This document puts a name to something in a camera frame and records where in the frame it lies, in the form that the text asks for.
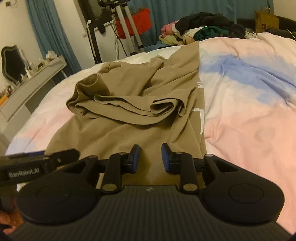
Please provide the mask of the person's hand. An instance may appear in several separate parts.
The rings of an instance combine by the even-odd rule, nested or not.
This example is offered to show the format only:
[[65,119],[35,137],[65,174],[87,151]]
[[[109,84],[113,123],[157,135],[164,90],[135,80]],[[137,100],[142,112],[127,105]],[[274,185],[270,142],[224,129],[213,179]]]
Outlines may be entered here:
[[5,235],[11,235],[23,224],[20,212],[14,206],[11,213],[6,213],[1,210],[1,225],[7,225],[8,227],[3,230]]

